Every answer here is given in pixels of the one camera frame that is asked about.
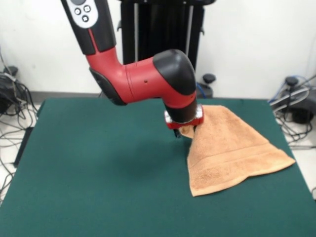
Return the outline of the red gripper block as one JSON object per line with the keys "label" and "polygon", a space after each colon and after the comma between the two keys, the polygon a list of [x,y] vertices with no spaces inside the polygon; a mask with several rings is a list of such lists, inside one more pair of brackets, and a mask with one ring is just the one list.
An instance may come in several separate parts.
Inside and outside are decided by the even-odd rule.
{"label": "red gripper block", "polygon": [[193,131],[195,132],[197,126],[203,123],[204,121],[203,106],[197,105],[195,117],[189,122],[179,123],[179,122],[173,121],[169,113],[167,112],[167,110],[164,111],[164,120],[165,120],[166,126],[169,129],[174,130],[175,137],[181,138],[182,135],[179,128],[190,125],[190,126],[193,126]]}

